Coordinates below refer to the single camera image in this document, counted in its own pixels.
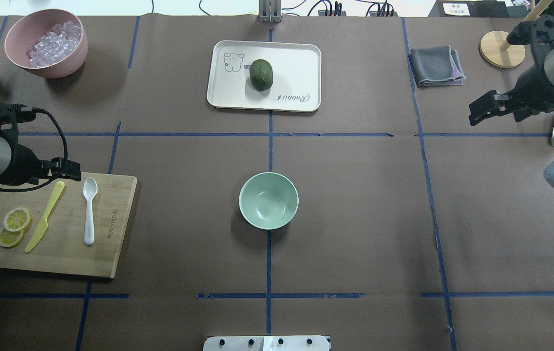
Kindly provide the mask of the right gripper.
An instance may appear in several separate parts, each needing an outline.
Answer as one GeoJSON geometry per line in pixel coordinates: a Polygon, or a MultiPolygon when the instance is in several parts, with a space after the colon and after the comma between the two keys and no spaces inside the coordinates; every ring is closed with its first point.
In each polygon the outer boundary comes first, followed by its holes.
{"type": "Polygon", "coordinates": [[[515,122],[554,110],[554,85],[544,69],[533,66],[520,74],[515,87],[508,93],[490,90],[469,105],[470,126],[492,117],[513,113],[515,122]]]}

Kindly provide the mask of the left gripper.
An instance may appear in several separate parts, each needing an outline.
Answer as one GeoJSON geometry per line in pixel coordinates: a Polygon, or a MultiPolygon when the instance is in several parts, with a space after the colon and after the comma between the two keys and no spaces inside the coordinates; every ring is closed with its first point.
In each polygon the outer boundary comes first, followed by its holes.
{"type": "Polygon", "coordinates": [[[26,146],[17,144],[10,164],[10,186],[23,184],[39,185],[40,180],[65,178],[80,182],[82,180],[81,164],[67,158],[56,157],[48,162],[37,158],[26,146]]]}

